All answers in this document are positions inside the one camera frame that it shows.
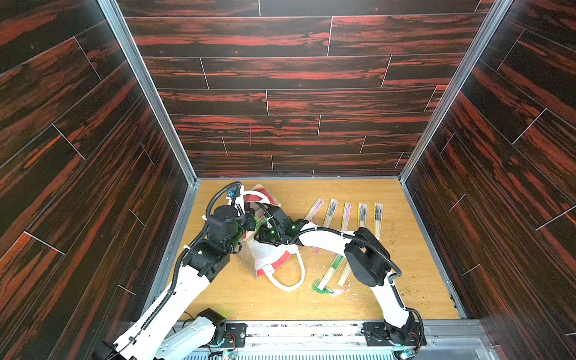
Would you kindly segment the green folding fan green tassel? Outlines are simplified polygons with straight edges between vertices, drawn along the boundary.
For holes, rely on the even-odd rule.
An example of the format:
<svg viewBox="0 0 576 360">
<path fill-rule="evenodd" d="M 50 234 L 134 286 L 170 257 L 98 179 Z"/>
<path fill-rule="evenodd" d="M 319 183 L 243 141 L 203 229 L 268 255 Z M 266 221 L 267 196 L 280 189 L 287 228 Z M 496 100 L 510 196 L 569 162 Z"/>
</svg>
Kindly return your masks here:
<svg viewBox="0 0 576 360">
<path fill-rule="evenodd" d="M 335 291 L 332 288 L 328 287 L 328 282 L 330 282 L 330 280 L 333 278 L 336 271 L 340 268 L 344 260 L 345 257 L 340 254 L 337 255 L 336 258 L 334 258 L 324 276 L 321 279 L 316 279 L 315 282 L 313 282 L 312 290 L 315 293 L 329 294 L 329 295 L 335 294 Z"/>
</svg>

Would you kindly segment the folding fan pink tassel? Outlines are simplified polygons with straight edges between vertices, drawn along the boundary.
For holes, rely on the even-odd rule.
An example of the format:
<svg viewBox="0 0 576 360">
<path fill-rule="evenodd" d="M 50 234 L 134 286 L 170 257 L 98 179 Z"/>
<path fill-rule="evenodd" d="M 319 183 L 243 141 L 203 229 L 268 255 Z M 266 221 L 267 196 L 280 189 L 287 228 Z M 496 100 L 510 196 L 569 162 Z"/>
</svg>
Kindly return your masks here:
<svg viewBox="0 0 576 360">
<path fill-rule="evenodd" d="M 351 218 L 351 212 L 352 212 L 352 204 L 350 202 L 346 202 L 344 204 L 344 208 L 343 208 L 343 217 L 342 217 L 341 228 L 340 228 L 342 231 L 348 230 L 348 226 L 349 226 L 350 218 Z"/>
</svg>

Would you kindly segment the folding fan purple print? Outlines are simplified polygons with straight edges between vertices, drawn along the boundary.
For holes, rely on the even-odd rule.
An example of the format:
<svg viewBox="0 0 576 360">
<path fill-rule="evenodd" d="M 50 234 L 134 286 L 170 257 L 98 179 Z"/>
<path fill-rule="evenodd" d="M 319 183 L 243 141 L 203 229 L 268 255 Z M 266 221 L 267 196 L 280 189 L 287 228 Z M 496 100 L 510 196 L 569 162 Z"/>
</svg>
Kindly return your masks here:
<svg viewBox="0 0 576 360">
<path fill-rule="evenodd" d="M 368 206 L 365 203 L 358 204 L 358 228 L 365 229 L 367 225 Z"/>
</svg>

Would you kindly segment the folding fan dark blue print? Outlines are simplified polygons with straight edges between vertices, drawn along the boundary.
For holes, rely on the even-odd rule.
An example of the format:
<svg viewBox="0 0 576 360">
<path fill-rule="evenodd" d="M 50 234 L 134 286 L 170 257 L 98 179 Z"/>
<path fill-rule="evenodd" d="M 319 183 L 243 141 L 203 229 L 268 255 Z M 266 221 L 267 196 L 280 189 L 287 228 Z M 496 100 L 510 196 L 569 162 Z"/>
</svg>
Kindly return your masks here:
<svg viewBox="0 0 576 360">
<path fill-rule="evenodd" d="M 373 221 L 374 221 L 374 232 L 377 240 L 381 239 L 381 232 L 382 232 L 382 222 L 383 222 L 383 204 L 379 202 L 375 202 L 374 204 L 374 214 L 373 214 Z"/>
</svg>

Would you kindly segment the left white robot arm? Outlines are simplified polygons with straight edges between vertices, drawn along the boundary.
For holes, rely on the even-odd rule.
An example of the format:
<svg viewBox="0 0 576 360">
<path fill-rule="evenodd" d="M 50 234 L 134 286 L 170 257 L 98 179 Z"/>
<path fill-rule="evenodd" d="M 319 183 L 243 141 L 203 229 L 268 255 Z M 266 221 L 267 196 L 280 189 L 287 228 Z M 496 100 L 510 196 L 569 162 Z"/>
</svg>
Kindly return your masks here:
<svg viewBox="0 0 576 360">
<path fill-rule="evenodd" d="M 208 207 L 204 228 L 179 255 L 172 281 L 150 308 L 112 343 L 96 346 L 93 359 L 183 359 L 201 347 L 235 347 L 226 318 L 207 308 L 173 334 L 199 294 L 230 261 L 240 239 L 255 230 L 254 210 L 243 205 Z"/>
</svg>

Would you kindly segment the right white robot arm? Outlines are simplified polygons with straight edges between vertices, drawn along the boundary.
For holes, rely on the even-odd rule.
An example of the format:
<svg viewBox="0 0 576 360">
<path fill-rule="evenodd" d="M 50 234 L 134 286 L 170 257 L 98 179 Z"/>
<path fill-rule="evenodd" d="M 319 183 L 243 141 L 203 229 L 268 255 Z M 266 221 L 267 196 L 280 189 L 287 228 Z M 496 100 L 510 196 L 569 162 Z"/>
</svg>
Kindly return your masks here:
<svg viewBox="0 0 576 360">
<path fill-rule="evenodd" d="M 390 341 L 401 346 L 425 344 L 422 317 L 404 304 L 395 284 L 401 270 L 369 229 L 336 230 L 303 219 L 292 220 L 274 205 L 258 206 L 265 214 L 265 224 L 256 231 L 258 242 L 320 248 L 345 257 L 357 281 L 370 287 L 376 296 Z"/>
</svg>

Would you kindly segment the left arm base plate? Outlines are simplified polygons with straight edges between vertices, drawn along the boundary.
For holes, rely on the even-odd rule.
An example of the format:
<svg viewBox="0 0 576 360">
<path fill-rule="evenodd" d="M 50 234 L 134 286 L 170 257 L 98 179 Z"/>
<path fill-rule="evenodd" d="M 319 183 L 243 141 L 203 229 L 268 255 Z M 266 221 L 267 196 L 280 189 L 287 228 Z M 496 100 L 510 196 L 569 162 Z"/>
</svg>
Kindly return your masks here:
<svg viewBox="0 0 576 360">
<path fill-rule="evenodd" d="M 200 348 L 243 348 L 246 342 L 248 324 L 243 322 L 226 322 L 218 325 L 210 342 Z"/>
</svg>

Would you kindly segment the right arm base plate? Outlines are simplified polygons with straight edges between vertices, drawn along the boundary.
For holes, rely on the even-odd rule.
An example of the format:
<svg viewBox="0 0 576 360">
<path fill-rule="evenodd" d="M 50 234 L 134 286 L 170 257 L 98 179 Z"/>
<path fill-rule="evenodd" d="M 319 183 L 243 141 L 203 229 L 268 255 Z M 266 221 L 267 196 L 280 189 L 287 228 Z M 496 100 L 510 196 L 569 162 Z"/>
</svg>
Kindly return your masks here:
<svg viewBox="0 0 576 360">
<path fill-rule="evenodd" d="M 369 347 L 421 347 L 427 344 L 419 322 L 409 322 L 401 328 L 387 322 L 365 322 L 361 329 Z"/>
</svg>

